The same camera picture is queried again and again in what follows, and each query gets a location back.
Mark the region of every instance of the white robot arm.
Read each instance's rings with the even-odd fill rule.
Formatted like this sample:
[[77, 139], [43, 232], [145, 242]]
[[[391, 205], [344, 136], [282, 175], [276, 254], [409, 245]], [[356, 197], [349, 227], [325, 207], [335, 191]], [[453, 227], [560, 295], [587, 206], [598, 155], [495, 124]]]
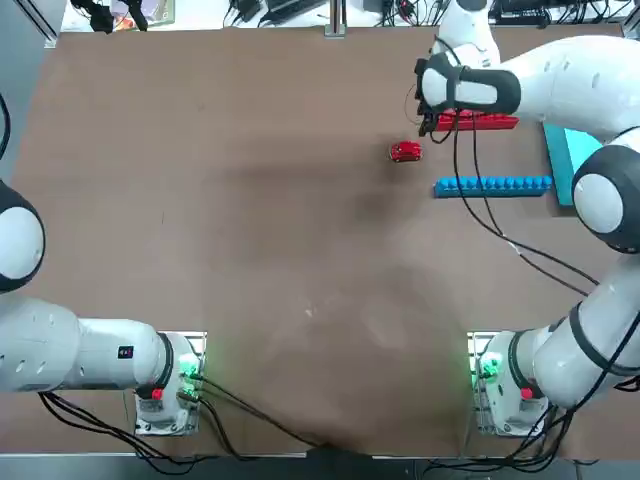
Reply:
[[[486, 0], [452, 0], [432, 56], [418, 60], [420, 133], [444, 110], [464, 108], [597, 136], [607, 143], [576, 173], [573, 200], [584, 226], [625, 253], [560, 322], [489, 343], [482, 359], [497, 367], [486, 385], [497, 431], [526, 435], [547, 402], [582, 401], [640, 314], [640, 43], [573, 37], [499, 63], [488, 10]], [[638, 374], [636, 331], [600, 390]]]
[[0, 181], [0, 392], [132, 388], [144, 433], [188, 430], [190, 406], [176, 394], [185, 387], [181, 368], [199, 369], [189, 341], [133, 320], [77, 318], [15, 293], [44, 251], [36, 210]]

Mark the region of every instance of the teal box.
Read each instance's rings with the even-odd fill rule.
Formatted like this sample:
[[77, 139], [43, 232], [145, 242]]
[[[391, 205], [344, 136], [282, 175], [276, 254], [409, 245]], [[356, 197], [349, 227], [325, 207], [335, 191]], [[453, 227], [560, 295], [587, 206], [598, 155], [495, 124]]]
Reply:
[[549, 150], [549, 160], [553, 171], [558, 203], [573, 206], [571, 182], [580, 165], [602, 147], [602, 144], [588, 133], [568, 128], [543, 124], [544, 135]]

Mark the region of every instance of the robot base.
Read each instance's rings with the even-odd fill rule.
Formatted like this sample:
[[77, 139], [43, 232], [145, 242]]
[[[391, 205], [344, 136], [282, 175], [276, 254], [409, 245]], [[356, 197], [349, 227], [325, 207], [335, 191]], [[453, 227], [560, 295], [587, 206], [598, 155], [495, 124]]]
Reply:
[[136, 435], [191, 435], [198, 431], [198, 407], [178, 399], [180, 391], [193, 394], [195, 381], [185, 374], [204, 369], [205, 332], [164, 332], [173, 348], [173, 369], [167, 386], [152, 398], [136, 400]]
[[[513, 332], [471, 332], [467, 335], [474, 410], [482, 433], [527, 436], [549, 404], [547, 398], [522, 398], [509, 369], [509, 343], [513, 335]], [[541, 422], [532, 433], [539, 433], [543, 426]]]

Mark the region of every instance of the table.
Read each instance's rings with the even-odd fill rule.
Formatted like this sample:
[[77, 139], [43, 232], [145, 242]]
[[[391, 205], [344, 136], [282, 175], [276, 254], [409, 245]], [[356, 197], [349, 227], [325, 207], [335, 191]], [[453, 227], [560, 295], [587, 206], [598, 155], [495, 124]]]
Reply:
[[[403, 103], [433, 33], [63, 35], [13, 183], [48, 230], [26, 292], [80, 316], [206, 330], [208, 375], [300, 432], [371, 454], [457, 455], [466, 332], [546, 325], [579, 298], [520, 262], [461, 202], [431, 198], [451, 174], [450, 143], [425, 143], [420, 163], [387, 160], [391, 143], [417, 138]], [[509, 58], [578, 33], [619, 29], [503, 28], [496, 39]], [[478, 141], [487, 175], [549, 171], [540, 125]], [[463, 174], [470, 147], [462, 134]], [[493, 203], [510, 235], [595, 277], [615, 259], [550, 195]], [[132, 424], [120, 392], [69, 396]], [[124, 448], [58, 424], [34, 397], [3, 395], [3, 450]], [[578, 415], [563, 454], [636, 458], [626, 440], [634, 403], [611, 393]], [[241, 412], [223, 418], [240, 451], [305, 450]], [[216, 452], [212, 438], [205, 428], [159, 444]], [[506, 450], [473, 438], [467, 453]]]

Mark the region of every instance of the blue building block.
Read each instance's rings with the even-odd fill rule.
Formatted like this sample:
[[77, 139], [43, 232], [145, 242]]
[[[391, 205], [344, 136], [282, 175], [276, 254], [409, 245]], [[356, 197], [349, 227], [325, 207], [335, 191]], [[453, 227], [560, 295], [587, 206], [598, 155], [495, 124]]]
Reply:
[[544, 134], [558, 203], [563, 206], [573, 205], [573, 175], [593, 152], [602, 147], [602, 144], [586, 133], [548, 123], [544, 124]]
[[553, 183], [550, 176], [532, 177], [460, 177], [460, 189], [456, 177], [444, 177], [433, 186], [436, 198], [459, 197], [540, 197]]

